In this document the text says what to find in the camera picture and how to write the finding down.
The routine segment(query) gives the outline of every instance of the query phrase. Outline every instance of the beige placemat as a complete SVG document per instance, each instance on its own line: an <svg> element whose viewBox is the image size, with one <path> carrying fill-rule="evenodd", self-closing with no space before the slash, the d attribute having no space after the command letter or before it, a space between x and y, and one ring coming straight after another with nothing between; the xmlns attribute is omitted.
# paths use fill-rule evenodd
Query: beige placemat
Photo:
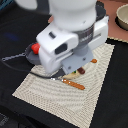
<svg viewBox="0 0 128 128"><path fill-rule="evenodd" d="M86 73L72 80L84 85L85 90L28 74L13 96L79 128L89 128L113 49L106 43L95 49L93 54L98 62L86 64ZM32 71L45 75L42 66L35 66Z"/></svg>

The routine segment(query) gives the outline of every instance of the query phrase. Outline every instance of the wire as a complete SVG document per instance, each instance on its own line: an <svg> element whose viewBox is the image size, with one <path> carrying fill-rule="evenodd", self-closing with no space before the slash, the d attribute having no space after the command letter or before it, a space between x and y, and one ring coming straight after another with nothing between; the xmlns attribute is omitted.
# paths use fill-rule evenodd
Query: wire
<svg viewBox="0 0 128 128"><path fill-rule="evenodd" d="M15 70L15 71L27 72L27 73L30 73L30 74L35 75L35 76L37 76L37 77L43 78L43 79L52 79L52 78L55 78L55 77L58 78L59 75L60 75L60 72L58 72L58 73L56 73L55 75L50 76L50 77L42 76L42 75L36 74L36 73L34 73L34 72L31 72L31 71L29 71L29 70L21 70L21 69L14 68L14 67L10 66L9 64L7 64L6 62L4 62L2 59L0 59L0 62L2 62L5 66L7 66L8 68L13 69L13 70Z"/></svg>

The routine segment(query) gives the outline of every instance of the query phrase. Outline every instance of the dark background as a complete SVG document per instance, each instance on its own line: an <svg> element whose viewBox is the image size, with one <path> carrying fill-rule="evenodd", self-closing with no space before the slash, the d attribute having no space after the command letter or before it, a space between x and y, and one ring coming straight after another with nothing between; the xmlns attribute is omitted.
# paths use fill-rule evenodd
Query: dark background
<svg viewBox="0 0 128 128"><path fill-rule="evenodd" d="M23 53L36 35L48 25L50 16L24 11L15 3L0 12L0 58ZM90 128L128 128L128 44L107 39L115 45ZM25 57L8 62L28 69L34 66ZM11 70L0 63L0 113L21 123L13 113L31 117L38 127L76 128L74 125L12 96L27 73Z"/></svg>

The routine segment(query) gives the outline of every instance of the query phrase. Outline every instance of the black cable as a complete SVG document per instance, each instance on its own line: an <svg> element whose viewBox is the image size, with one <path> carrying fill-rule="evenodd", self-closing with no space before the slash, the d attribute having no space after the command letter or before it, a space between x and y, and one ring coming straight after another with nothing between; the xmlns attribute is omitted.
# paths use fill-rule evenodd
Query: black cable
<svg viewBox="0 0 128 128"><path fill-rule="evenodd" d="M14 68L14 67L8 65L6 62L4 62L2 59L0 59L0 62L2 62L5 66L7 66L8 68L13 69L13 70L15 70L15 71L27 72L27 73L30 73L30 74L35 75L35 76L37 76L37 77L43 78L43 79L58 78L59 76L65 75L65 73L63 72L63 70L60 69L60 70L59 70L55 75L53 75L53 76L50 76L50 77L48 77L48 76L42 76L42 75L36 74L36 73L34 73L34 72L31 72L31 71L29 71L29 70L21 70L21 69Z"/></svg>

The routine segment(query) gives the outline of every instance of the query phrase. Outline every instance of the logo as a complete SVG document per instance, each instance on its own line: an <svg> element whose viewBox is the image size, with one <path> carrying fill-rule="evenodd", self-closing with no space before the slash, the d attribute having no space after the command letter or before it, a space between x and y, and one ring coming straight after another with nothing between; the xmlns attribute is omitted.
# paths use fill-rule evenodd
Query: logo
<svg viewBox="0 0 128 128"><path fill-rule="evenodd" d="M93 36L93 34L91 33L90 35L80 39L80 42L84 42L84 41L88 40L89 38L91 38L92 36Z"/></svg>

